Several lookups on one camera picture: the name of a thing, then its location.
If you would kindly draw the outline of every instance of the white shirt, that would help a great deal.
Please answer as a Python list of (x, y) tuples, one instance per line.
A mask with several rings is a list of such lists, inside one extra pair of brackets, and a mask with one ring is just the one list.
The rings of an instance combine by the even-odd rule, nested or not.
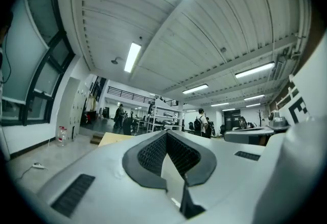
[(200, 115), (200, 120), (202, 121), (202, 132), (203, 133), (205, 133), (205, 127), (204, 127), (204, 125), (206, 124), (206, 123), (208, 123), (207, 121), (206, 121), (206, 118), (205, 118), (205, 116), (204, 115)]

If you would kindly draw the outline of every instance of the fluorescent light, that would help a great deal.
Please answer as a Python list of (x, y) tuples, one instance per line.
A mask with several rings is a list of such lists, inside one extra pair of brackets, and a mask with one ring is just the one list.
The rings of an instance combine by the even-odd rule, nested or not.
[(228, 105), (229, 103), (224, 103), (224, 104), (214, 104), (214, 105), (211, 105), (211, 107), (214, 107), (214, 106), (221, 106), (221, 105)]
[(264, 97), (264, 96), (265, 96), (264, 94), (261, 94), (261, 95), (253, 96), (253, 97), (250, 97), (250, 98), (245, 98), (244, 100), (245, 100), (245, 101), (248, 101), (248, 100), (250, 100), (250, 99), (259, 99), (259, 98), (262, 98), (262, 97)]
[(241, 77), (244, 77), (244, 76), (247, 76), (247, 75), (250, 75), (250, 74), (254, 74), (254, 73), (259, 72), (259, 71), (271, 69), (274, 66), (275, 66), (275, 63), (274, 62), (266, 63), (266, 64), (260, 65), (260, 66), (258, 66), (256, 68), (253, 68), (253, 69), (249, 69), (249, 70), (246, 70), (246, 71), (243, 71), (243, 72), (236, 73), (235, 74), (235, 77), (236, 78), (241, 78)]
[(136, 43), (131, 44), (124, 71), (131, 72), (131, 70), (133, 68), (133, 65), (134, 65), (134, 62), (136, 60), (137, 54), (138, 54), (140, 49), (141, 49), (140, 45), (138, 45)]
[(202, 89), (205, 89), (205, 88), (208, 88), (208, 84), (203, 84), (203, 85), (194, 87), (192, 89), (185, 90), (185, 91), (183, 91), (183, 93), (188, 94), (188, 93), (191, 93), (191, 92), (194, 92), (194, 91), (199, 91), (199, 90), (202, 90)]
[(247, 105), (246, 107), (252, 107), (252, 106), (258, 106), (260, 104), (251, 104), (251, 105)]

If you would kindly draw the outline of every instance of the window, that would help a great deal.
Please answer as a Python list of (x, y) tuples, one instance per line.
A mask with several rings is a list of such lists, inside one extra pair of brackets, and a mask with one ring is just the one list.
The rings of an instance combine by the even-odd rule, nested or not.
[(6, 40), (2, 125), (50, 122), (57, 89), (74, 53), (57, 0), (16, 0)]

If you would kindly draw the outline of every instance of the ceiling beam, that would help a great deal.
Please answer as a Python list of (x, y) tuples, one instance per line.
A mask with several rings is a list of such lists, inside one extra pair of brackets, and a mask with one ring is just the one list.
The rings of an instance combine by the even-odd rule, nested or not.
[[(278, 88), (275, 88), (275, 89), (270, 89), (270, 90), (268, 90), (268, 91), (266, 91), (266, 93), (265, 93), (265, 95), (270, 95), (270, 94), (273, 94), (273, 93), (276, 93), (278, 91)], [(260, 94), (264, 94), (264, 92), (263, 91), (261, 91), (261, 92), (257, 92), (257, 93), (254, 93), (254, 94), (251, 94), (251, 95), (248, 95), (248, 96), (242, 96), (242, 97), (239, 97), (239, 98), (232, 98), (232, 99), (224, 99), (224, 100), (222, 100), (222, 102), (226, 102), (226, 103), (229, 103), (229, 104), (233, 104), (233, 103), (237, 103), (237, 102), (239, 102), (239, 101), (244, 101), (244, 102), (246, 102), (245, 100), (244, 100), (244, 98), (249, 98), (249, 97), (252, 97), (252, 96), (256, 96), (256, 95), (260, 95)], [(203, 104), (203, 105), (214, 105), (214, 104), (217, 104), (217, 101), (215, 101), (215, 102), (212, 102), (212, 103), (205, 103), (205, 104)], [(226, 108), (226, 107), (229, 107), (229, 106), (224, 106), (224, 107), (222, 107), (222, 106), (220, 106), (220, 108), (222, 108), (222, 109), (228, 109), (228, 108)]]
[(251, 88), (251, 87), (254, 87), (254, 86), (257, 86), (257, 85), (260, 85), (260, 84), (264, 84), (264, 83), (267, 83), (267, 78), (262, 78), (262, 79), (259, 79), (259, 80), (256, 80), (256, 81), (253, 81), (253, 82), (250, 82), (250, 83), (242, 84), (242, 85), (231, 87), (231, 88), (224, 89), (224, 90), (218, 90), (218, 91), (211, 92), (211, 93), (208, 93), (208, 94), (202, 94), (202, 95), (198, 95), (198, 96), (195, 96), (195, 97), (186, 98), (185, 101), (189, 102), (189, 101), (194, 101), (196, 99), (202, 99), (202, 98), (205, 98), (205, 97), (212, 97), (212, 96), (217, 97), (219, 95), (223, 95), (223, 94), (230, 93), (230, 92), (233, 92), (233, 91), (239, 91), (239, 90)]
[(278, 51), (280, 49), (284, 49), (285, 47), (291, 45), (291, 44), (294, 44), (297, 42), (297, 37), (295, 35), (291, 35), (291, 36), (288, 36), (284, 39), (281, 39), (279, 41), (276, 41), (275, 44), (273, 45), (273, 43), (271, 44), (268, 44), (262, 48), (259, 48), (257, 49), (256, 51), (252, 51), (246, 55), (243, 55), (237, 59), (234, 59), (228, 63), (225, 63), (223, 65), (220, 65), (214, 69), (211, 69), (209, 71), (206, 71), (202, 74), (199, 74), (198, 76), (195, 76), (193, 77), (192, 79), (189, 79), (183, 83), (180, 83), (179, 85), (175, 85), (173, 87), (170, 87), (166, 90), (164, 90), (162, 93), (163, 94), (166, 94), (170, 91), (173, 91), (173, 90), (176, 90), (180, 87), (186, 87), (186, 85), (189, 85), (189, 84), (192, 84), (192, 83), (195, 83), (195, 82), (198, 82), (200, 80), (203, 80), (209, 76), (213, 76), (213, 75), (218, 75), (219, 73), (222, 73), (222, 72), (225, 72), (227, 70), (230, 70), (232, 69), (234, 66), (237, 66), (237, 65), (240, 65), (244, 62), (248, 62), (252, 59), (256, 59), (256, 58), (260, 58), (268, 53), (270, 53), (271, 51), (274, 50), (275, 51)]
[(148, 44), (148, 46), (145, 48), (145, 50), (143, 50), (138, 57), (138, 60), (136, 60), (136, 65), (130, 75), (129, 80), (133, 80), (135, 74), (138, 71), (138, 66), (141, 66), (144, 62), (144, 60), (146, 59), (146, 57), (148, 56), (149, 52), (151, 51), (151, 49), (154, 49), (156, 44), (158, 43), (159, 39), (162, 37), (162, 35), (164, 34), (164, 32), (167, 30), (167, 28), (169, 27), (169, 25), (171, 24), (171, 22), (173, 20), (175, 20), (175, 18), (185, 9), (186, 6), (188, 6), (190, 4), (190, 2), (192, 2), (193, 0), (182, 0), (175, 8), (174, 10), (168, 15), (168, 17), (165, 19), (165, 21), (162, 23), (162, 25), (159, 27), (159, 29), (157, 30), (157, 32), (155, 33), (155, 35), (152, 37), (150, 43)]

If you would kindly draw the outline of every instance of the shelving unit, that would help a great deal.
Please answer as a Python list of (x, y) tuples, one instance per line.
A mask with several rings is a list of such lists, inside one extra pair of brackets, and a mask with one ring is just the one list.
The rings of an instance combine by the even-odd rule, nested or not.
[[(165, 128), (167, 128), (167, 127), (177, 127), (181, 131), (181, 127), (182, 127), (182, 111), (179, 111), (179, 110), (176, 110), (176, 109), (171, 109), (171, 108), (165, 108), (165, 107), (161, 107), (161, 106), (153, 106), (152, 110), (153, 110), (153, 116), (152, 117), (149, 116), (147, 132), (153, 132), (155, 126), (163, 126), (162, 124), (155, 123), (156, 118), (165, 118), (165, 119), (177, 120), (179, 125), (164, 125), (164, 127)], [(178, 118), (164, 116), (164, 115), (158, 115), (157, 114), (158, 110), (178, 113)]]

